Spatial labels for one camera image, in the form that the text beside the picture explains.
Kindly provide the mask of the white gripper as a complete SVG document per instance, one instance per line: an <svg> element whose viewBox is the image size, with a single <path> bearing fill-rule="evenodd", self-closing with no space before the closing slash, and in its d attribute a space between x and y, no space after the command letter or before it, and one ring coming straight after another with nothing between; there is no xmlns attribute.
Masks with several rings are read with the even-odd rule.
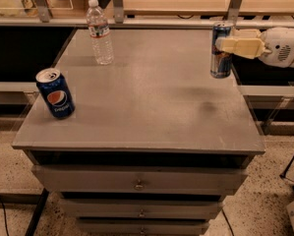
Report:
<svg viewBox="0 0 294 236"><path fill-rule="evenodd" d="M218 38L216 48L248 59L259 57L269 66L294 68L294 29L272 28L262 33L258 29L236 29L233 36Z"/></svg>

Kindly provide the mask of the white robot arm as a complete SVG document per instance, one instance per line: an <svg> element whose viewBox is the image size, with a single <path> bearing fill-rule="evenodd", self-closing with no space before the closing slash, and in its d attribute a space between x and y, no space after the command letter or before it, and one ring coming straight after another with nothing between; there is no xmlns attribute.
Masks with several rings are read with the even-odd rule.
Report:
<svg viewBox="0 0 294 236"><path fill-rule="evenodd" d="M280 68L294 68L294 29L236 29L216 41L216 49Z"/></svg>

